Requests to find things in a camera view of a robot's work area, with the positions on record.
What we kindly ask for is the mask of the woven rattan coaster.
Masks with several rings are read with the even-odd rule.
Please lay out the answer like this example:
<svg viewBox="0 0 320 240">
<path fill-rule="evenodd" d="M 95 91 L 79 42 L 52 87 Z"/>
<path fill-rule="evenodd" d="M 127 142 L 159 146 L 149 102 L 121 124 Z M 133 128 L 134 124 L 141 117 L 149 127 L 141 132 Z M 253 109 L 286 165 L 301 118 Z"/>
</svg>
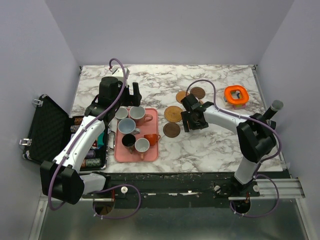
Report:
<svg viewBox="0 0 320 240">
<path fill-rule="evenodd" d="M 181 103 L 182 103 L 182 99 L 185 98 L 187 95 L 189 95 L 188 92 L 186 92 L 186 91 L 179 91 L 179 92 L 176 94 L 176 96 L 175 96 L 176 101 L 181 104 Z"/>
<path fill-rule="evenodd" d="M 182 120 L 182 109 L 178 106 L 169 106 L 164 111 L 164 117 L 171 123 L 177 123 Z"/>
</svg>

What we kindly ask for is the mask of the pink mug white inside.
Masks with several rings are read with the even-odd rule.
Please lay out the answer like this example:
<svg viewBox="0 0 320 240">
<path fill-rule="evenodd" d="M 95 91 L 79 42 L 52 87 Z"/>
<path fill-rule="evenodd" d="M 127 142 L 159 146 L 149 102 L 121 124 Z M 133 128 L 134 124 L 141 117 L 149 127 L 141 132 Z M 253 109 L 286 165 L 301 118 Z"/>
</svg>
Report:
<svg viewBox="0 0 320 240">
<path fill-rule="evenodd" d="M 129 116 L 137 126 L 142 126 L 153 120 L 153 116 L 146 114 L 146 109 L 142 106 L 132 106 L 129 110 Z"/>
</svg>

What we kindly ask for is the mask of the dark wood coaster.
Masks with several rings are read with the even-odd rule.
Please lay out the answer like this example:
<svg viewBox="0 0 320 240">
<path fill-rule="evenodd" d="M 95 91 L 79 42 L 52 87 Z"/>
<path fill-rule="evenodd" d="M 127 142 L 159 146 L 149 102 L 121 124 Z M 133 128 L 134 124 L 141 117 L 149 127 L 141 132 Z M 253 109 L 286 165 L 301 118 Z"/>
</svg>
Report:
<svg viewBox="0 0 320 240">
<path fill-rule="evenodd" d="M 181 128 L 177 123 L 168 122 L 163 127 L 163 133 L 169 138 L 177 137 L 181 132 Z"/>
<path fill-rule="evenodd" d="M 203 99 L 206 96 L 205 90 L 201 87 L 193 87 L 190 90 L 190 93 L 193 94 L 199 100 Z"/>
</svg>

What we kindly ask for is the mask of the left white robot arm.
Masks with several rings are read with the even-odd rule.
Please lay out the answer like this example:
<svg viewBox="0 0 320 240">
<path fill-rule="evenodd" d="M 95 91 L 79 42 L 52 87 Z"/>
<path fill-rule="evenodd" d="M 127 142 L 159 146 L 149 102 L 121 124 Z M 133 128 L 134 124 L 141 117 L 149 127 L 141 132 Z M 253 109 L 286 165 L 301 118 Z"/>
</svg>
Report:
<svg viewBox="0 0 320 240">
<path fill-rule="evenodd" d="M 120 107 L 140 106 L 139 84 L 133 82 L 132 87 L 130 93 L 124 80 L 112 76 L 101 79 L 99 93 L 86 108 L 74 136 L 52 161 L 40 166 L 44 195 L 74 205 L 88 193 L 95 192 L 101 198 L 110 194 L 111 185 L 105 175 L 97 172 L 81 175 L 80 169 L 93 143 L 105 132 Z"/>
</svg>

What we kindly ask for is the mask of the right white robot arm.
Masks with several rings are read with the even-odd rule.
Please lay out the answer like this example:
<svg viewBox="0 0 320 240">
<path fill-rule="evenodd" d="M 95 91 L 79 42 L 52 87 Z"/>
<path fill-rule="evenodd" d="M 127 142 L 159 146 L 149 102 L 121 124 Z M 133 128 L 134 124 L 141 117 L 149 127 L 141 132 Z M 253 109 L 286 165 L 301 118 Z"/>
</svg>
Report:
<svg viewBox="0 0 320 240">
<path fill-rule="evenodd" d="M 184 131 L 202 130 L 209 124 L 220 126 L 237 134 L 242 160 L 231 178 L 230 191 L 241 196 L 248 190 L 262 158 L 276 146 L 276 122 L 271 118 L 283 107 L 274 101 L 264 114 L 239 115 L 219 108 L 213 102 L 201 104 L 193 94 L 181 100 L 185 111 L 181 112 Z"/>
</svg>

